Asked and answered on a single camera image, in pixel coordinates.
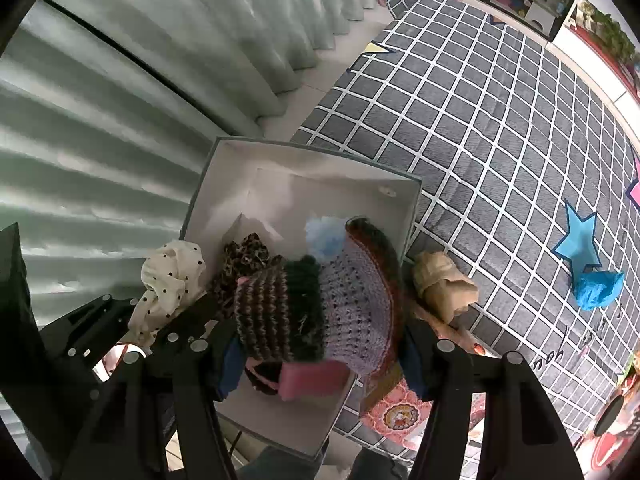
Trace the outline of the beige cloth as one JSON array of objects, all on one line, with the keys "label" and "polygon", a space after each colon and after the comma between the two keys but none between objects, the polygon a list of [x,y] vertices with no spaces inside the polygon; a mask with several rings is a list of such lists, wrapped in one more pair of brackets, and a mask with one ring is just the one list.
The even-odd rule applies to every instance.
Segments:
[{"label": "beige cloth", "polygon": [[480,299],[477,284],[444,252],[421,252],[411,273],[419,298],[445,324]]}]

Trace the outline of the purple striped knit hat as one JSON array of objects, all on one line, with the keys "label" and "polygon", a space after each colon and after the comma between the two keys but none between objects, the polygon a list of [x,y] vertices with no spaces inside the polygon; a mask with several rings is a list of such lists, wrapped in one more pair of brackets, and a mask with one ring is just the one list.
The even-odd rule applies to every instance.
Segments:
[{"label": "purple striped knit hat", "polygon": [[336,361],[378,378],[397,360],[405,312],[399,260],[369,219],[342,223],[342,244],[257,272],[239,285],[233,314],[246,354],[259,361]]}]

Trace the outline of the white red slipper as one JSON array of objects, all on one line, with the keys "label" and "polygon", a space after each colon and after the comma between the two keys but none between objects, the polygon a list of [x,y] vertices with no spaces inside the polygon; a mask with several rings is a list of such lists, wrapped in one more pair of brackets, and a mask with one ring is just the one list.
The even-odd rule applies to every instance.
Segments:
[{"label": "white red slipper", "polygon": [[145,357],[146,353],[135,344],[116,344],[102,356],[92,371],[100,382],[106,382],[121,362],[129,364],[134,362],[135,359],[143,359]]}]

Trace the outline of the pink black fabric item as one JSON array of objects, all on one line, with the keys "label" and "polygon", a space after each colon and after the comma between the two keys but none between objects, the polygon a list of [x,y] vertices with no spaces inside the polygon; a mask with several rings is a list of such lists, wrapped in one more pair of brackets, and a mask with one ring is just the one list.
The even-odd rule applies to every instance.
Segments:
[{"label": "pink black fabric item", "polygon": [[281,362],[264,362],[248,358],[244,370],[256,391],[265,393],[267,396],[276,396],[279,393]]}]

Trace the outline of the red patterned cardboard box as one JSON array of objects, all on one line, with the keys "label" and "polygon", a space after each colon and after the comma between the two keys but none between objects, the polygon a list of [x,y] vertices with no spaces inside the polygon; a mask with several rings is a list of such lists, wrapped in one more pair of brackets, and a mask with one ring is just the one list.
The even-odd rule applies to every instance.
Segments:
[{"label": "red patterned cardboard box", "polygon": [[[439,339],[451,337],[453,341],[461,342],[462,348],[466,351],[487,356],[485,347],[465,328],[455,330],[419,306],[413,308],[413,315],[430,324]],[[400,378],[400,382],[360,420],[364,426],[385,439],[403,448],[417,451],[431,409],[431,402],[421,401],[408,387],[405,379]]]}]

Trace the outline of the white polka dot cloth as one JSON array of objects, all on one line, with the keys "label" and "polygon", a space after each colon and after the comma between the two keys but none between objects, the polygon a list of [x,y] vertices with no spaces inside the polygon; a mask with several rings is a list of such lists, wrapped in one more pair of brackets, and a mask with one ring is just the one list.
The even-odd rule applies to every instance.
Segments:
[{"label": "white polka dot cloth", "polygon": [[142,264],[144,292],[124,341],[149,353],[160,330],[205,294],[205,271],[198,244],[173,240],[153,252]]}]

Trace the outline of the leopard print cloth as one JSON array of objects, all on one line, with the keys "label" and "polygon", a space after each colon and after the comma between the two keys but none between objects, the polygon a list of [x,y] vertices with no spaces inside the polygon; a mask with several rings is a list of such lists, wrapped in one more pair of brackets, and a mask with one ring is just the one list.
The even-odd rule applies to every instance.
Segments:
[{"label": "leopard print cloth", "polygon": [[222,267],[208,285],[213,319],[223,321],[233,314],[233,298],[241,278],[250,278],[261,270],[277,266],[284,258],[270,255],[257,233],[250,233],[241,243],[230,242],[222,251]]}]

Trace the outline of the grey fabric storage box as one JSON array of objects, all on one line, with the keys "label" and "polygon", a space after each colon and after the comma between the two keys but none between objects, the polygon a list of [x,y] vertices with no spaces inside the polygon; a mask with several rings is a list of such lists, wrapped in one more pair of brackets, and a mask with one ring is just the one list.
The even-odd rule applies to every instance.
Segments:
[{"label": "grey fabric storage box", "polygon": [[[406,250],[420,194],[412,174],[313,146],[224,136],[214,142],[180,232],[200,246],[211,278],[224,244],[250,233],[275,255],[298,259],[308,250],[311,218],[366,217]],[[265,443],[313,458],[350,393],[282,401],[257,392],[246,377],[215,408],[219,418]]]}]

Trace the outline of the light blue fluffy pompom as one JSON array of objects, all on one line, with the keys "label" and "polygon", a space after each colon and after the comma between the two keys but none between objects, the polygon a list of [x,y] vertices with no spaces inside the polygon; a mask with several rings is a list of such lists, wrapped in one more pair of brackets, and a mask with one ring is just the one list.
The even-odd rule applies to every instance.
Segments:
[{"label": "light blue fluffy pompom", "polygon": [[337,257],[344,248],[346,223],[344,218],[310,218],[305,224],[308,254],[321,263]]}]

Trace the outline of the grey grid pattern rug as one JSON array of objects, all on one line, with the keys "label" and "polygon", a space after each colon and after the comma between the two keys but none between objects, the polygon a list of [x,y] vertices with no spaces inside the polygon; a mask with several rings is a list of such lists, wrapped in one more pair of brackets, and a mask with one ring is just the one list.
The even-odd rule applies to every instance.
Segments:
[{"label": "grey grid pattern rug", "polygon": [[[392,0],[392,21],[294,134],[422,181],[406,254],[446,252],[477,284],[462,315],[529,362],[589,478],[639,439],[631,406],[588,437],[639,343],[638,180],[624,128],[537,41],[458,0]],[[606,308],[578,307],[583,273],[625,274]]]}]

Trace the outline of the pale green curtain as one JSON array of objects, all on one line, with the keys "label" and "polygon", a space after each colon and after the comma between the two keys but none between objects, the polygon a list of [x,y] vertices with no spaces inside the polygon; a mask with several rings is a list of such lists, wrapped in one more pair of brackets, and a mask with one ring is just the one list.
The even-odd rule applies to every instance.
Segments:
[{"label": "pale green curtain", "polygon": [[136,296],[213,140],[259,136],[375,3],[23,0],[1,51],[1,222],[20,228],[36,324]]}]

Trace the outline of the red shelf with plants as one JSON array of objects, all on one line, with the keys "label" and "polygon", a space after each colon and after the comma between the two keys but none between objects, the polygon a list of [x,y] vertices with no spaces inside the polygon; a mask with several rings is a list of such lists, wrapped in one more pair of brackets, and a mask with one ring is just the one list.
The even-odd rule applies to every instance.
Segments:
[{"label": "red shelf with plants", "polygon": [[639,102],[639,50],[620,22],[589,0],[578,0],[568,28],[597,53]]}]

